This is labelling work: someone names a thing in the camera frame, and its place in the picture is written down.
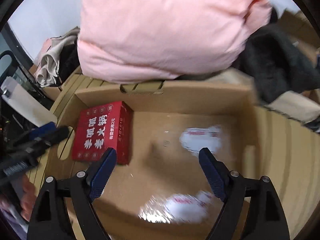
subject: pink blanket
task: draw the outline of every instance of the pink blanket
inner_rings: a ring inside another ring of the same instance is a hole
[[[212,73],[270,14],[268,0],[83,0],[81,68],[116,83]]]

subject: open cardboard box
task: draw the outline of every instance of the open cardboard box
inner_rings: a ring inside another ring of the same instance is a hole
[[[212,223],[164,224],[140,219],[139,209],[152,195],[195,195],[211,191],[195,156],[184,149],[179,137],[189,127],[221,125],[222,148],[217,158],[230,170],[243,171],[244,149],[255,146],[256,171],[259,171],[260,147],[257,122],[249,87],[209,82],[165,81],[155,91],[124,92],[120,85],[78,90],[64,109],[58,125],[76,129],[83,109],[114,101],[124,101],[133,111],[132,159],[129,165],[117,165],[103,195],[93,206],[106,231],[131,239],[205,239]],[[88,164],[74,162],[71,154],[61,161],[57,146],[49,152],[45,176],[68,178]],[[73,211],[71,201],[68,209]],[[244,202],[235,238],[244,225],[248,203]]]

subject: wooden slat surface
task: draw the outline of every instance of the wooden slat surface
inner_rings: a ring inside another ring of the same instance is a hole
[[[77,89],[107,85],[107,82],[74,75],[65,86],[51,111],[59,117]],[[300,123],[286,119],[275,112],[256,107],[258,131],[261,145],[261,170],[259,174],[271,178],[282,202],[293,239],[320,201],[320,137],[301,126]],[[61,156],[71,149],[73,137],[67,141]],[[37,170],[28,176],[40,188],[44,180],[47,157],[44,155]],[[74,162],[70,167],[72,175],[86,170],[87,163]]]

